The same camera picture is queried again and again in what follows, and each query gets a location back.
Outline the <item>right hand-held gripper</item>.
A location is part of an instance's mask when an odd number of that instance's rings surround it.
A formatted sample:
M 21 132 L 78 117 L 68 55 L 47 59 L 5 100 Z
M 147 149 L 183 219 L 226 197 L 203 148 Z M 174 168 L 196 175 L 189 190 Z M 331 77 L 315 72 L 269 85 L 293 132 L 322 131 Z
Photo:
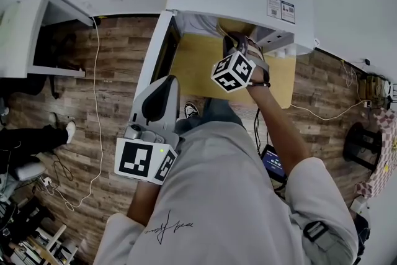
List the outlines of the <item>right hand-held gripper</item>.
M 232 39 L 237 44 L 236 52 Z M 241 32 L 232 31 L 231 38 L 223 38 L 223 56 L 227 57 L 213 66 L 211 79 L 226 92 L 246 88 L 249 84 L 256 64 L 241 53 L 246 49 L 247 38 Z

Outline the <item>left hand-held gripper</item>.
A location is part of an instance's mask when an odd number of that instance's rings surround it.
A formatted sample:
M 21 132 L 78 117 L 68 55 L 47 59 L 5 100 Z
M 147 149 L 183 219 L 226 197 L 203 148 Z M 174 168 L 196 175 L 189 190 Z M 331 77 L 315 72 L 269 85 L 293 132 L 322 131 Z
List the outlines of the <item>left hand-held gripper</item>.
M 179 136 L 172 131 L 179 118 L 179 91 L 177 78 L 169 75 L 151 83 L 135 98 L 133 124 L 123 138 L 117 139 L 115 174 L 157 185 L 164 183 L 177 158 Z

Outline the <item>person's right forearm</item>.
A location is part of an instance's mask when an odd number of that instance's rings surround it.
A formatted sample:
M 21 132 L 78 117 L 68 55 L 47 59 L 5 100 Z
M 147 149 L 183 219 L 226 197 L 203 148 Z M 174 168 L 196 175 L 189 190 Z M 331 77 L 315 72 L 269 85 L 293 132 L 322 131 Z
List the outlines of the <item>person's right forearm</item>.
M 308 147 L 268 87 L 249 86 L 248 93 L 257 104 L 283 169 L 289 175 L 298 163 L 310 157 Z

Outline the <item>person's left forearm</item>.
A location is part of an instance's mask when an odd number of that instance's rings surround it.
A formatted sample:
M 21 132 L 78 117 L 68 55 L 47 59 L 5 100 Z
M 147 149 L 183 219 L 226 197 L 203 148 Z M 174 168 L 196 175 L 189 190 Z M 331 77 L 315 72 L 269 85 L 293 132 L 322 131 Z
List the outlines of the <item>person's left forearm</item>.
M 161 186 L 146 181 L 139 181 L 127 217 L 147 226 L 156 205 Z

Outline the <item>person's right hand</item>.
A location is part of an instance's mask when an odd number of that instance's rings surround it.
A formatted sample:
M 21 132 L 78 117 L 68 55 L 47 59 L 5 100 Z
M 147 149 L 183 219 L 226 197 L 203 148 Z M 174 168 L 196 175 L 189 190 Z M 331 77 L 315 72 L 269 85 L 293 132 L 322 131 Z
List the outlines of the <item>person's right hand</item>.
M 247 52 L 246 57 L 255 62 L 256 68 L 252 76 L 254 83 L 270 83 L 269 65 L 265 62 L 259 45 L 251 38 L 247 37 Z

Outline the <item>person's left patterned sneaker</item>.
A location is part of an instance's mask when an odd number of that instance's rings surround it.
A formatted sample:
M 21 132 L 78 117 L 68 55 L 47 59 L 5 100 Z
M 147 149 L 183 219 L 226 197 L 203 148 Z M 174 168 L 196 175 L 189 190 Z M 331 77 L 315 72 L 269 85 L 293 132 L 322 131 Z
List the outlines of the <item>person's left patterned sneaker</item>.
M 184 115 L 187 119 L 199 116 L 199 110 L 193 102 L 186 102 L 184 105 Z

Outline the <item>wooden table with black base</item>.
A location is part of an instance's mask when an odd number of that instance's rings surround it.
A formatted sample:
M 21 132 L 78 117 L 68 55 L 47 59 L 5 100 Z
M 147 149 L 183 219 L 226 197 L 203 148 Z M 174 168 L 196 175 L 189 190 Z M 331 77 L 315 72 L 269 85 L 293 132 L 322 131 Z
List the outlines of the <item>wooden table with black base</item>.
M 184 96 L 212 97 L 253 105 L 254 101 L 246 89 L 227 93 L 211 80 L 213 65 L 222 59 L 222 44 L 220 38 L 183 35 L 170 73 L 178 78 Z M 266 56 L 265 60 L 270 66 L 270 91 L 280 107 L 288 109 L 293 96 L 296 58 Z

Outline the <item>person's blue jeans legs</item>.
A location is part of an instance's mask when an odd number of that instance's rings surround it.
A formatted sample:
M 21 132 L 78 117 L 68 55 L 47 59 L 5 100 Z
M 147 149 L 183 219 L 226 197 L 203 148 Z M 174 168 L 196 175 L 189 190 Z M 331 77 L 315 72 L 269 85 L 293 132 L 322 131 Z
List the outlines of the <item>person's blue jeans legs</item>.
M 179 120 L 176 123 L 175 132 L 178 135 L 182 135 L 208 122 L 229 122 L 238 124 L 244 128 L 241 119 L 235 114 L 227 100 L 207 98 L 205 100 L 203 114 L 189 119 L 185 117 Z

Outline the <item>person's white shirt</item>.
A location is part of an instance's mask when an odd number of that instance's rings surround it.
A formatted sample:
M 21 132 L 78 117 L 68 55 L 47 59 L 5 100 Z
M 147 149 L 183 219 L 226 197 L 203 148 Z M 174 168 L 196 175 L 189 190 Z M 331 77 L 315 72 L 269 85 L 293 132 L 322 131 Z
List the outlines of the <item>person's white shirt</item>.
M 358 245 L 320 159 L 293 168 L 281 199 L 247 131 L 209 122 L 184 135 L 147 226 L 108 219 L 94 265 L 353 265 Z

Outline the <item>black office chair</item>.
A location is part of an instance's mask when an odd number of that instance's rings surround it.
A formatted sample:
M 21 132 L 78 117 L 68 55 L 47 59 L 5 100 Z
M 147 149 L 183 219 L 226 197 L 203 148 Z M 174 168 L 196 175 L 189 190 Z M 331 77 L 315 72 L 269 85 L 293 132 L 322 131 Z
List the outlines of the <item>black office chair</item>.
M 37 45 L 35 49 L 35 56 L 33 64 L 36 66 L 45 66 L 51 68 L 65 68 L 67 70 L 80 70 L 80 65 L 75 65 L 63 60 L 63 56 L 66 55 L 66 49 L 70 45 L 76 43 L 76 34 L 66 34 L 62 40 L 58 41 L 54 39 L 54 33 L 51 30 L 42 28 L 39 31 Z M 51 94 L 54 99 L 59 98 L 59 94 L 55 91 L 55 75 L 47 74 L 33 74 L 33 91 L 31 95 L 36 96 L 39 94 L 47 78 L 50 79 Z

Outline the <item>white chair seat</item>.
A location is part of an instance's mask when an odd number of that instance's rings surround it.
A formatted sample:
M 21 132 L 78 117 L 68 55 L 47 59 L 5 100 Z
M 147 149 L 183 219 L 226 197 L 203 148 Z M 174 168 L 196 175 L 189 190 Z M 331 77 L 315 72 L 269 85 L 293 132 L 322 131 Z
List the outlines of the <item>white chair seat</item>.
M 45 171 L 46 167 L 41 161 L 26 163 L 14 170 L 18 181 L 28 181 L 37 178 Z

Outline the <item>white desk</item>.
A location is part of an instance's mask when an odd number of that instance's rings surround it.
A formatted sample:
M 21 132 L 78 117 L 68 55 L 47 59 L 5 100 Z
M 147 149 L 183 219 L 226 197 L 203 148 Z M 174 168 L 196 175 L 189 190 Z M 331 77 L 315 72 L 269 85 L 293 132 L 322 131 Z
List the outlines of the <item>white desk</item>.
M 18 0 L 1 10 L 0 78 L 26 78 L 28 74 L 85 77 L 83 70 L 34 64 L 40 28 L 67 20 L 94 27 L 93 17 L 68 0 Z

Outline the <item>wooden shelf rack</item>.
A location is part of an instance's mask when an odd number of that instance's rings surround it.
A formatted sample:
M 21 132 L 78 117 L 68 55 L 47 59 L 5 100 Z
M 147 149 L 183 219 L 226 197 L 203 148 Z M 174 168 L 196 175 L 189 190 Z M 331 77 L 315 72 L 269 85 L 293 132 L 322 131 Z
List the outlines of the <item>wooden shelf rack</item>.
M 0 208 L 0 265 L 16 265 L 22 256 L 31 265 L 74 265 L 78 247 L 60 239 L 66 225 L 51 235 L 40 227 L 46 218 L 55 219 L 46 207 Z

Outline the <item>black round stool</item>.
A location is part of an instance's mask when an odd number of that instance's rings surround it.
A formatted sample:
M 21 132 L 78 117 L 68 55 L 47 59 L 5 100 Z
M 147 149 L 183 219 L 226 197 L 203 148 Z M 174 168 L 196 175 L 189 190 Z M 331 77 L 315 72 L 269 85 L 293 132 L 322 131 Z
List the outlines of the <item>black round stool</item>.
M 376 155 L 374 164 L 359 157 L 362 150 L 370 151 L 373 155 Z M 373 173 L 380 160 L 381 150 L 381 131 L 371 132 L 365 129 L 360 122 L 356 122 L 347 132 L 342 155 L 345 161 L 352 161 Z

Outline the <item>pink checked tablecloth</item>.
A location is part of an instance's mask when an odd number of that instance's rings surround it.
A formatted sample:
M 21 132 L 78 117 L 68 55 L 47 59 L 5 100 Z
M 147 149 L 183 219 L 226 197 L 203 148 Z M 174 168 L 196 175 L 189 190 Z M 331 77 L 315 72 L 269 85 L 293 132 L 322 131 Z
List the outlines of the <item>pink checked tablecloth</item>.
M 393 173 L 397 173 L 397 111 L 381 108 L 374 118 L 381 130 L 380 158 L 368 180 L 355 185 L 355 192 L 366 199 L 379 195 Z

